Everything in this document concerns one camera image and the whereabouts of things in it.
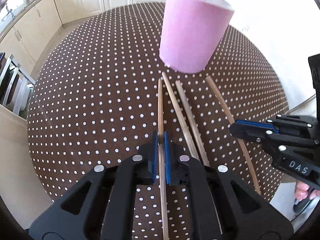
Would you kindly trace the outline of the person right hand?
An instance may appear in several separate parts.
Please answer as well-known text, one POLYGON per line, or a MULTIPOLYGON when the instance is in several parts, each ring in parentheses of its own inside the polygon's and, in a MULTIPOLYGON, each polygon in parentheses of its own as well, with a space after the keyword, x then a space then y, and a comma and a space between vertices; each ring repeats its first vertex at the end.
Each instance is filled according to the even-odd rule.
POLYGON ((313 190, 310 194, 308 194, 310 186, 302 181, 297 181, 295 187, 295 198, 299 201, 309 198, 310 200, 319 197, 320 191, 313 190))

